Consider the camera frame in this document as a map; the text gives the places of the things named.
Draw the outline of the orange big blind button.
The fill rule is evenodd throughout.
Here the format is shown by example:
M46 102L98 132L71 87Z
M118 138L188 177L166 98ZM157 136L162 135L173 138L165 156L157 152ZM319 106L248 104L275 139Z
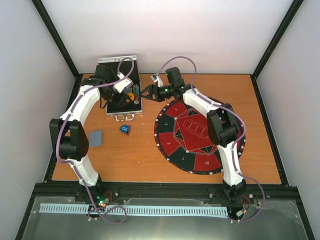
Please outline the orange big blind button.
M130 102L133 102L135 99L135 96L133 93L129 92L127 93L127 99L126 99L126 102L130 103Z

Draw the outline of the blue small blind button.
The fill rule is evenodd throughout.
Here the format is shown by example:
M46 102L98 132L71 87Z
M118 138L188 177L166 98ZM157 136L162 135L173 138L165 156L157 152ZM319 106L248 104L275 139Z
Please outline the blue small blind button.
M123 125L120 127L120 131L125 134L125 131L126 131L126 129L125 129L125 124L123 124Z

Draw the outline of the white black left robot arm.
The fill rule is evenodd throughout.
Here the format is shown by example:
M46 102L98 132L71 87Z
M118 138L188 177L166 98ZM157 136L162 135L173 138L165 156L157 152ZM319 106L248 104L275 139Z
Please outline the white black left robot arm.
M89 156L89 140L84 130L86 119L93 106L101 99L114 101L123 90L132 86L129 76L131 66L124 75L120 70L114 73L116 81L107 82L107 74L90 76L80 82L78 93L66 112L49 123L52 150L61 164L68 164L78 177L79 184L87 186L86 195L92 201L103 198L104 188L98 185L100 175L94 170Z

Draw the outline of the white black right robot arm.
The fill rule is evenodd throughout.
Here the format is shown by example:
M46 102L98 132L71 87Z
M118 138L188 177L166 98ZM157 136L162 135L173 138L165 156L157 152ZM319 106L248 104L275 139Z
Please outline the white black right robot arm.
M242 174L237 152L238 142L246 134L244 121L230 104L218 103L204 94L191 83L186 84L177 67L166 71L168 85L164 85L159 75L151 76L153 84L141 90L139 96L155 102L163 102L171 97L183 101L194 108L207 120L209 139L217 146L223 168L223 194L225 199L235 202L246 191L246 180Z

